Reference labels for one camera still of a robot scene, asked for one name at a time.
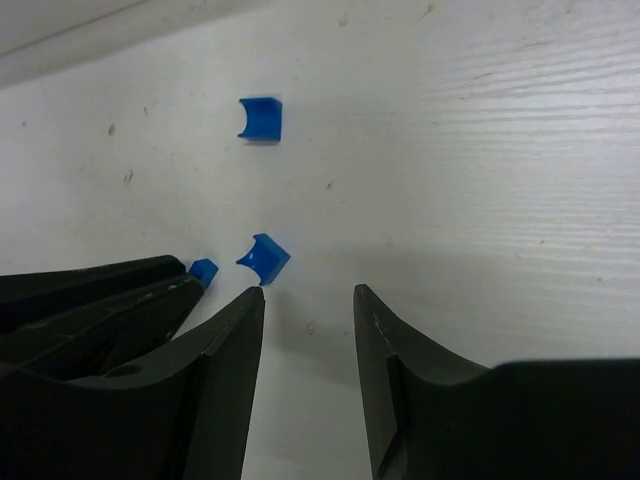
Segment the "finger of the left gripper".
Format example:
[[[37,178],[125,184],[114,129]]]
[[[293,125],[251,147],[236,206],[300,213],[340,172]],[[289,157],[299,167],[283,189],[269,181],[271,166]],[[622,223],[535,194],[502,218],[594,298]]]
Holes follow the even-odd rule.
[[[181,275],[1,337],[1,363],[57,380],[100,376],[167,343],[205,292]]]

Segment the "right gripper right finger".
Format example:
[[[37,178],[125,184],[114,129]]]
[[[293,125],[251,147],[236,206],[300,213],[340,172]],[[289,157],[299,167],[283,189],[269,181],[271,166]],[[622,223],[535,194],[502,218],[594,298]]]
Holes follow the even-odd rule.
[[[635,479],[639,363],[551,360],[486,368],[353,296],[376,479]]]

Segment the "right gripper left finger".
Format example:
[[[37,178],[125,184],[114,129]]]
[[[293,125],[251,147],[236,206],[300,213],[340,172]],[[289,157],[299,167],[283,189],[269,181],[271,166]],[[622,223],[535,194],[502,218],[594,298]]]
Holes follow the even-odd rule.
[[[1,370],[5,479],[238,479],[265,299],[246,289],[208,321],[103,376]]]

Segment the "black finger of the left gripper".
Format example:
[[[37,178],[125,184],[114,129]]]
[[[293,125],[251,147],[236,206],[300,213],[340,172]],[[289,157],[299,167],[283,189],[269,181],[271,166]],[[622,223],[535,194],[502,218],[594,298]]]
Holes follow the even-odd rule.
[[[3,275],[1,333],[185,272],[177,258],[162,255],[76,270]]]

